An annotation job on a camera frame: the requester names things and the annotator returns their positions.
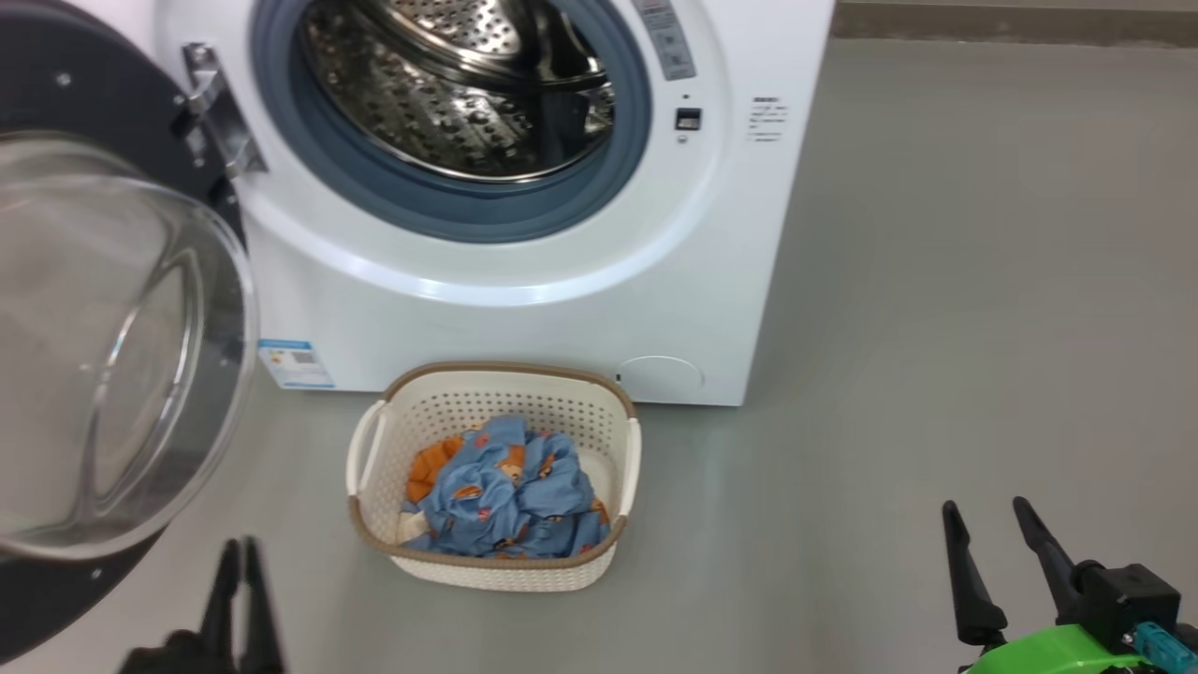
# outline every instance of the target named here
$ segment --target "laundry basket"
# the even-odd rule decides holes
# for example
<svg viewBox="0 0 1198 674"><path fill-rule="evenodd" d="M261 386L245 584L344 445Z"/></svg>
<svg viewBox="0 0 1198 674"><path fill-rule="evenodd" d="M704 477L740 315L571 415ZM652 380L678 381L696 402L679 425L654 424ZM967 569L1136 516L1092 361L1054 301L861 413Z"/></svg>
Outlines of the laundry basket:
<svg viewBox="0 0 1198 674"><path fill-rule="evenodd" d="M500 415L519 415L536 432L562 432L574 441L595 496L615 514L607 538L580 555L541 560L454 557L400 546L399 515L416 455ZM367 411L350 441L345 486L358 535L412 576L484 590L553 593L586 588L607 570L628 524L640 468L636 411L606 379L530 365L453 363L409 372Z"/></svg>

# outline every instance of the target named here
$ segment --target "gray floor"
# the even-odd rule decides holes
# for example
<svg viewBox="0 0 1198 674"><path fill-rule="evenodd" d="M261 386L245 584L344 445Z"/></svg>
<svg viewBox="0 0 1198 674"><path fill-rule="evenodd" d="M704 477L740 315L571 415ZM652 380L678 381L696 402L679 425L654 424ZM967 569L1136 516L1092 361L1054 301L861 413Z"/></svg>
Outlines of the gray floor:
<svg viewBox="0 0 1198 674"><path fill-rule="evenodd" d="M1075 558L1198 593L1198 55L830 49L749 405L646 408L634 522L567 596L404 576L355 538L369 397L259 381L210 488L96 611L5 673L113 670L266 542L298 673L942 673L939 505L1010 636L1048 593L1010 498ZM1186 612L1198 619L1193 612Z"/></svg>

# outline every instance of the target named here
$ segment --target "front-load washer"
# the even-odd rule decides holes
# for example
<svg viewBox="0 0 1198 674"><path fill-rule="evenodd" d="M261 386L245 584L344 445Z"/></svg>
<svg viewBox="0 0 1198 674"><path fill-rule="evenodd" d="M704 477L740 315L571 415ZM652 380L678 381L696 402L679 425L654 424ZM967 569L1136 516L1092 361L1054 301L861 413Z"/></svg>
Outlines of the front-load washer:
<svg viewBox="0 0 1198 674"><path fill-rule="evenodd" d="M280 385L501 360L743 402L833 0L69 5L179 85L162 180L240 211Z"/></svg>

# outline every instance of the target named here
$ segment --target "control panel label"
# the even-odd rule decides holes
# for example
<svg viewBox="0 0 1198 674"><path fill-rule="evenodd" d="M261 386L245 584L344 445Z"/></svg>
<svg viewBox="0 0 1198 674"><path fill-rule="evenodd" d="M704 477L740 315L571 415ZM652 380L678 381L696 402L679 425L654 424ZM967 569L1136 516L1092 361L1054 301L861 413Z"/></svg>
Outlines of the control panel label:
<svg viewBox="0 0 1198 674"><path fill-rule="evenodd" d="M308 342L259 340L258 358L282 389L333 388L333 378Z"/></svg>
<svg viewBox="0 0 1198 674"><path fill-rule="evenodd" d="M778 96L755 96L749 108L750 142L778 142L786 133L791 108Z"/></svg>
<svg viewBox="0 0 1198 674"><path fill-rule="evenodd" d="M636 0L636 8L658 50L658 60L661 61L661 72L666 79L695 77L695 61L690 57L686 36L682 32L682 24L678 23L678 14L670 0Z"/></svg>

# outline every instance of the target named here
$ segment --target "washing machine door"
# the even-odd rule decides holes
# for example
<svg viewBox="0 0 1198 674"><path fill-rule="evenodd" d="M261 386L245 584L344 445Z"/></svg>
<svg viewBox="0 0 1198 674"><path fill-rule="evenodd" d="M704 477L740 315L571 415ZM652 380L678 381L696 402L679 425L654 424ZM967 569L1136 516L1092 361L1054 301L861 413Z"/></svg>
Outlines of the washing machine door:
<svg viewBox="0 0 1198 674"><path fill-rule="evenodd" d="M235 194L188 97L58 1L0 0L0 662L202 488L254 364Z"/></svg>

